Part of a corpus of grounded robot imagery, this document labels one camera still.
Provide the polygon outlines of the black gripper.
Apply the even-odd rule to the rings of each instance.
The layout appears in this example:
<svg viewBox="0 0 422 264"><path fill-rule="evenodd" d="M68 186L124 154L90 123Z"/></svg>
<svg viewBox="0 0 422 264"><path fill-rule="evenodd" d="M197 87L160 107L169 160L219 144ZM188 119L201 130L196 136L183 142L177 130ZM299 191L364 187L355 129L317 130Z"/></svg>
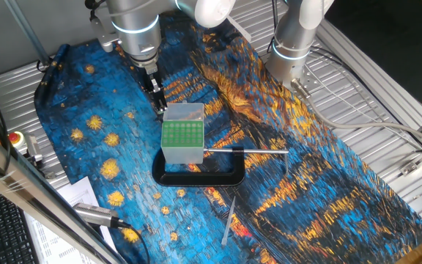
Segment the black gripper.
<svg viewBox="0 0 422 264"><path fill-rule="evenodd" d="M147 92L153 93L153 101L157 113L163 113L167 110L167 102L163 90L159 85L160 77L158 76L158 69L156 67L144 67L141 69L143 76L144 88Z"/></svg>

